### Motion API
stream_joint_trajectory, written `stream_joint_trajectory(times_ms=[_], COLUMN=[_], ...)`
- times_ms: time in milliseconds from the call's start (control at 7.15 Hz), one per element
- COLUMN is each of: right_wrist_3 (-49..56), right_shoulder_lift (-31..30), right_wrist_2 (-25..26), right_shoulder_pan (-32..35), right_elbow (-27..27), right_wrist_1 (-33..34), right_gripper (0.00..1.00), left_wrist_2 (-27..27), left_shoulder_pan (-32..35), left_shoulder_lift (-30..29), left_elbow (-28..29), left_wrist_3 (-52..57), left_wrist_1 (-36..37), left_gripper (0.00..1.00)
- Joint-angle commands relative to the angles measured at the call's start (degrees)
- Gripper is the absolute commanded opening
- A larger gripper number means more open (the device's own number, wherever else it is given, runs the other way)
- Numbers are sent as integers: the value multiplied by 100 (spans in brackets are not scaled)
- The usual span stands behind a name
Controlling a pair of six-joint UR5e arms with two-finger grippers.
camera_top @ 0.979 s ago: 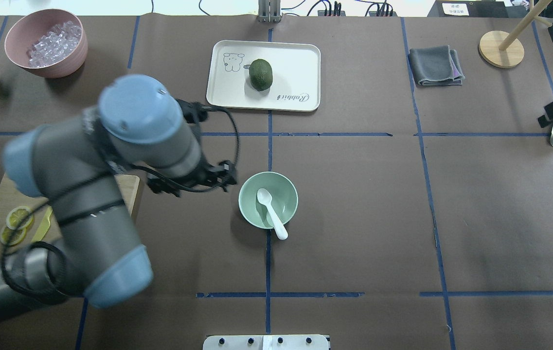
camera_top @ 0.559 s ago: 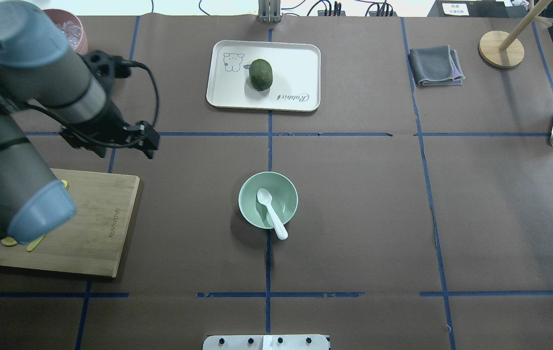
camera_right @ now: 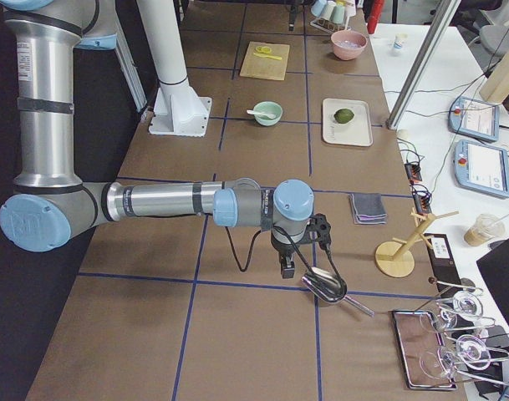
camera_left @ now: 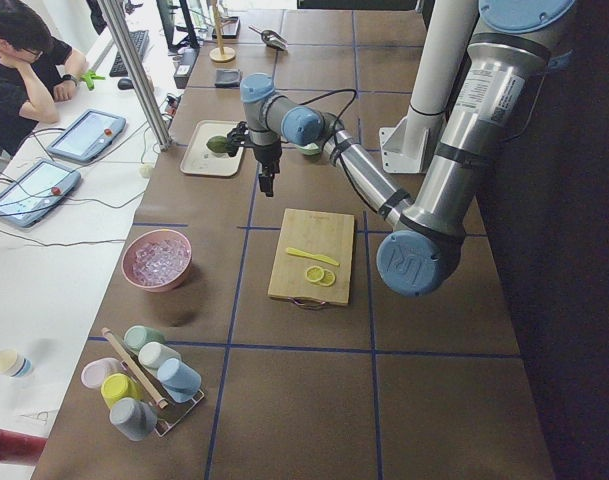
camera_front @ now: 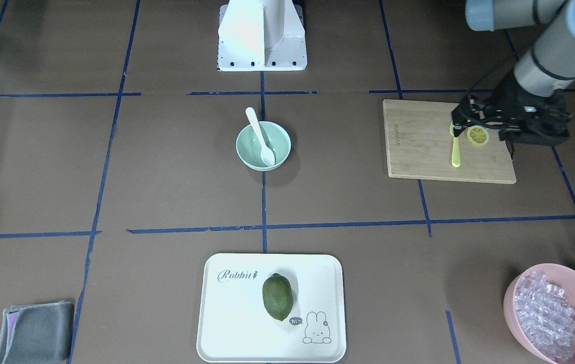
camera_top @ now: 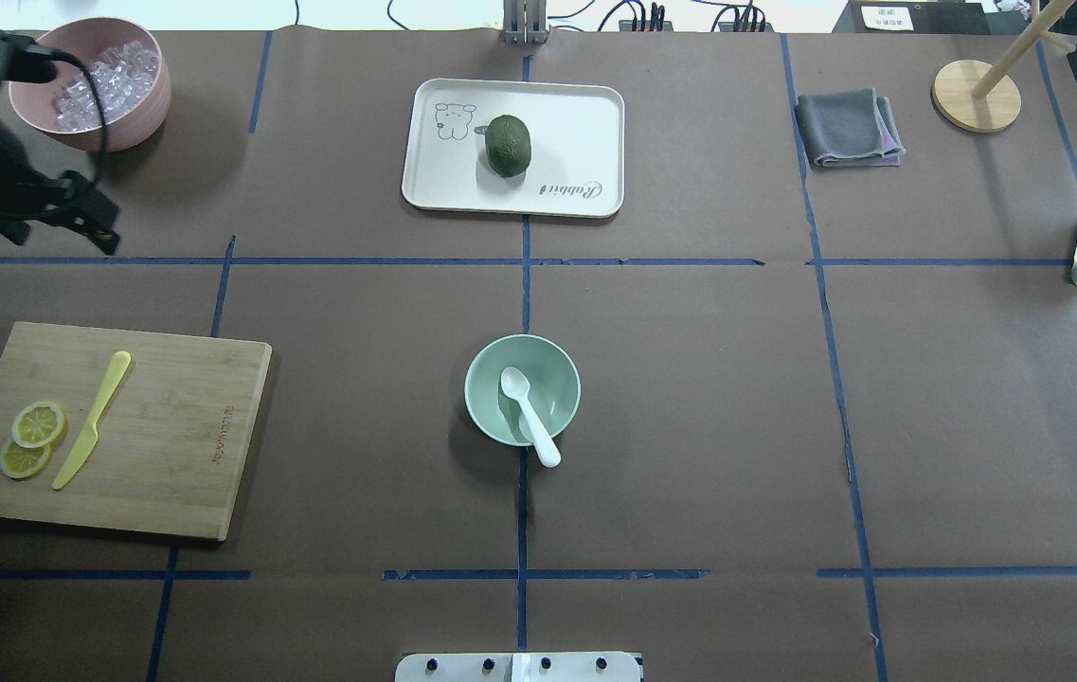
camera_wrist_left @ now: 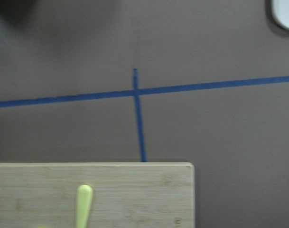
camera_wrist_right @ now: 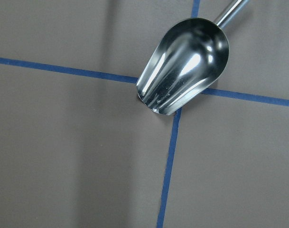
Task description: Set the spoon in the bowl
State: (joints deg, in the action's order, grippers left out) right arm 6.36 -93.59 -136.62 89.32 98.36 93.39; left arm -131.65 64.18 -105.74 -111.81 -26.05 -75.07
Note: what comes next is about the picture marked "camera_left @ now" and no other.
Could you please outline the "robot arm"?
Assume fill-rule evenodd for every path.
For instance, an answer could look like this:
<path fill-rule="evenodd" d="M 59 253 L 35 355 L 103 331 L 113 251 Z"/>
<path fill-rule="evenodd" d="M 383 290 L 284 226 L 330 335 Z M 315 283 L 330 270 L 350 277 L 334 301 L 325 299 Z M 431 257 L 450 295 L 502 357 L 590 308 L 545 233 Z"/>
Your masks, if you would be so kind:
<path fill-rule="evenodd" d="M 404 296 L 436 290 L 457 268 L 463 219 L 527 80 L 561 61 L 572 1 L 438 1 L 407 114 L 381 130 L 382 166 L 340 119 L 299 105 L 257 73 L 240 85 L 244 143 L 273 192 L 283 142 L 317 146 L 392 226 L 376 257 Z"/>

